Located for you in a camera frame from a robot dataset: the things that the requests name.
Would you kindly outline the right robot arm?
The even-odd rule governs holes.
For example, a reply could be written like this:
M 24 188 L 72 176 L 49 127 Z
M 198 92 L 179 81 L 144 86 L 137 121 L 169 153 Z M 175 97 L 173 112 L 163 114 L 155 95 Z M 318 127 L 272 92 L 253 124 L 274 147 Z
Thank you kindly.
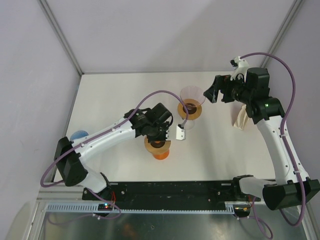
M 317 179 L 310 179 L 294 150 L 297 169 L 291 161 L 286 145 L 293 147 L 286 126 L 281 126 L 285 112 L 281 102 L 270 96 L 270 75 L 266 68 L 251 67 L 245 73 L 216 75 L 203 95 L 216 103 L 222 93 L 222 102 L 245 104 L 246 113 L 260 131 L 272 160 L 275 180 L 258 179 L 253 175 L 233 178 L 231 196 L 242 201 L 248 195 L 258 197 L 270 210 L 281 210 L 307 203 L 320 190 Z

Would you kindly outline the orange glass carafe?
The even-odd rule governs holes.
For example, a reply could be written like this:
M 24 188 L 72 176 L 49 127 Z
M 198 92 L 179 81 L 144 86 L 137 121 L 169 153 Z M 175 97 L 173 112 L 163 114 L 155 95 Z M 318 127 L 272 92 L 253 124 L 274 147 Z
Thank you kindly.
M 170 154 L 170 150 L 168 149 L 166 152 L 163 152 L 161 154 L 153 154 L 153 157 L 157 160 L 164 160 L 166 159 Z

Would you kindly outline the pink glass dripper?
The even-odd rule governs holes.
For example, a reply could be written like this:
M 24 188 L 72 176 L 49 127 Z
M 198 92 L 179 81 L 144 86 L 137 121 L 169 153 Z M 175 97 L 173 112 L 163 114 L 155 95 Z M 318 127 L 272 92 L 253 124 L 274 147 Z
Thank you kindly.
M 200 87 L 194 85 L 184 87 L 180 91 L 180 98 L 185 105 L 195 107 L 201 106 L 206 100 L 204 91 Z

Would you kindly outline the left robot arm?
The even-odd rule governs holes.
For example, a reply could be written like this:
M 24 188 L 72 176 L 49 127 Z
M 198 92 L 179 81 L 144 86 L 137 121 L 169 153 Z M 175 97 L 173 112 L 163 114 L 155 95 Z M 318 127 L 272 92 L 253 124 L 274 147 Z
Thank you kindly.
M 100 200 L 110 196 L 107 177 L 88 166 L 95 155 L 124 141 L 144 136 L 150 142 L 165 142 L 173 124 L 173 114 L 162 104 L 153 108 L 130 110 L 113 125 L 92 135 L 70 140 L 61 138 L 54 159 L 67 187 L 81 185 L 93 191 Z

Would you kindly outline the clear glass carafe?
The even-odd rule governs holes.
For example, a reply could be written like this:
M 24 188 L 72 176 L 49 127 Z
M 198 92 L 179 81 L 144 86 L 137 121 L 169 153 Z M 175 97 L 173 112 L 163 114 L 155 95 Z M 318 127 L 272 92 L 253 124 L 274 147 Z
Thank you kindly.
M 190 116 L 186 120 L 185 117 L 180 116 L 179 117 L 179 123 L 178 123 L 183 129 L 186 131 L 191 130 L 195 126 L 195 120 L 193 120 Z

